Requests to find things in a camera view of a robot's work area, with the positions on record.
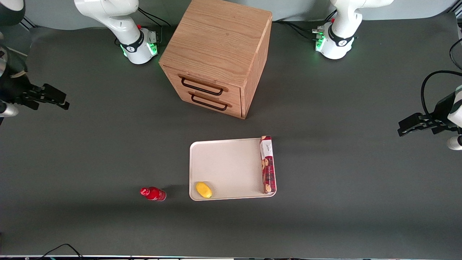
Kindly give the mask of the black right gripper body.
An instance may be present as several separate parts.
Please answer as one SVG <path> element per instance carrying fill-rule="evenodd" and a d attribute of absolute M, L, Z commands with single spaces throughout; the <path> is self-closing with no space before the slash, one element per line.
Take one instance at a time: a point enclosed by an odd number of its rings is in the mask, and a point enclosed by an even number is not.
<path fill-rule="evenodd" d="M 41 89 L 31 84 L 27 72 L 3 72 L 1 74 L 1 101 L 9 104 L 23 105 L 23 98 L 41 102 Z"/>

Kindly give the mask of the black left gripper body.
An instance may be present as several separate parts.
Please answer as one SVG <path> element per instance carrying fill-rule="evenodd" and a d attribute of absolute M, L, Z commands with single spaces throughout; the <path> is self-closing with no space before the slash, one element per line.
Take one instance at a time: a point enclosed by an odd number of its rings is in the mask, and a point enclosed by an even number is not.
<path fill-rule="evenodd" d="M 444 99 L 439 100 L 435 105 L 434 111 L 430 114 L 433 120 L 438 125 L 445 125 L 449 128 L 446 131 L 457 131 L 457 125 L 452 123 L 448 119 L 449 112 L 452 110 L 452 107 L 455 102 L 455 92 L 452 92 L 448 96 L 444 97 Z"/>

